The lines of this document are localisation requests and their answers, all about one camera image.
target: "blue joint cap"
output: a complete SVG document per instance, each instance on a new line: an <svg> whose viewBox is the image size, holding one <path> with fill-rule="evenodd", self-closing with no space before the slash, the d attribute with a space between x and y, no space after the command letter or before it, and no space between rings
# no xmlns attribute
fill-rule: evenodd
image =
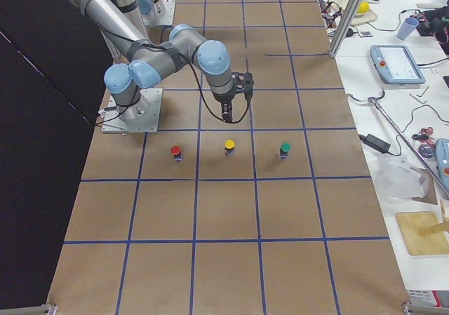
<svg viewBox="0 0 449 315"><path fill-rule="evenodd" d="M176 34L178 34L184 29L194 29L194 28L187 24L178 24L171 30L170 34L168 35L168 40L175 38Z"/></svg>
<svg viewBox="0 0 449 315"><path fill-rule="evenodd" d="M131 78L141 88L149 88L161 82L159 73L146 62L134 60L129 64L128 70Z"/></svg>
<svg viewBox="0 0 449 315"><path fill-rule="evenodd" d="M201 69L212 75L225 73L231 64L226 46L217 40L203 42L199 46L196 56Z"/></svg>
<svg viewBox="0 0 449 315"><path fill-rule="evenodd" d="M120 94L130 85L132 79L127 64L112 65L105 72L105 85L111 94Z"/></svg>
<svg viewBox="0 0 449 315"><path fill-rule="evenodd" d="M138 0L140 13L143 15L149 14L153 9L153 3L151 0Z"/></svg>

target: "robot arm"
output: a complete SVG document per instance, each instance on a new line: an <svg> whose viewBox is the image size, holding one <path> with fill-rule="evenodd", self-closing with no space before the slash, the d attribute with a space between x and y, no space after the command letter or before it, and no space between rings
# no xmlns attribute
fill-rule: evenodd
<svg viewBox="0 0 449 315"><path fill-rule="evenodd" d="M134 14L129 14L139 12L136 0L69 1L95 22L130 62L128 66L113 65L105 74L106 86L117 108L122 109L118 111L123 113L127 109L123 120L132 120L142 110L137 87L152 87L189 63L205 74L214 98L222 105L223 121L232 122L232 99L236 94L244 93L249 103L252 76L231 71L229 54L220 41L207 40L192 27L181 24L173 29L168 41L155 46L146 36L142 19L136 20Z"/></svg>

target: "dark wall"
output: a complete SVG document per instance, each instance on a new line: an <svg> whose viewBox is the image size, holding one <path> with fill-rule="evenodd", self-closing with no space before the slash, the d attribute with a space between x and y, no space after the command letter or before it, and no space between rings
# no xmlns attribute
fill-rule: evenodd
<svg viewBox="0 0 449 315"><path fill-rule="evenodd" d="M92 138L88 121L112 59L95 26L64 0L0 0L0 31L11 41L0 35L0 309L7 309L46 302Z"/></svg>

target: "blue cup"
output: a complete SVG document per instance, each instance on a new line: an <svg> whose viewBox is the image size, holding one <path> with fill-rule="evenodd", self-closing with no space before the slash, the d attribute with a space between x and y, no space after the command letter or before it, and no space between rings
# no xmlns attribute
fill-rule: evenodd
<svg viewBox="0 0 449 315"><path fill-rule="evenodd" d="M399 27L398 34L396 35L398 39L404 40L416 29L420 22L416 18L407 17L402 22L401 27Z"/></svg>

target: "white table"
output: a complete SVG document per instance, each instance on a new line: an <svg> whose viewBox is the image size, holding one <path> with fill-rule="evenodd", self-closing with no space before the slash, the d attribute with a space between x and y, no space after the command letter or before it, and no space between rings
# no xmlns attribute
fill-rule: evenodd
<svg viewBox="0 0 449 315"><path fill-rule="evenodd" d="M379 4L371 4L371 9L378 19L373 25L380 29L394 29L398 26L398 14L405 9L416 8L413 0L381 0ZM381 32L369 25L360 25L358 29L372 32L373 37L359 38L356 34L346 38L337 53L336 61L342 82L347 93L356 98L367 99L370 96L379 96L382 88L386 91L385 99L381 105L389 113L396 124L403 128L411 118L413 108L422 105L409 96L422 94L427 86L429 89L421 101L435 108L443 119L449 120L449 88L443 81L443 75L449 75L449 61L434 65L432 68L422 69L427 82L419 88L391 87L381 82L378 73L373 67L369 55L372 45L406 45L418 64L433 62L445 58L438 42L433 37L420 37L415 31L405 41L396 38L396 32ZM398 152L395 141L396 132L386 122L384 117L370 105L359 105L349 100L352 114L358 133L372 134L391 144L390 151ZM421 128L431 126L434 128L435 138L449 138L449 126L439 121L430 108L422 108L415 112L415 119L406 131L407 136L418 133ZM422 168L420 162L412 152L402 143L402 154L408 156L409 162ZM374 176L377 172L376 159L380 153L363 145L370 172ZM420 203L406 199L384 198L379 196L380 206L389 232L392 246L396 255L399 269L408 290L449 290L449 255L432 255L413 257L408 254L403 242L395 215L400 212L432 211L441 221L439 206Z"/></svg>

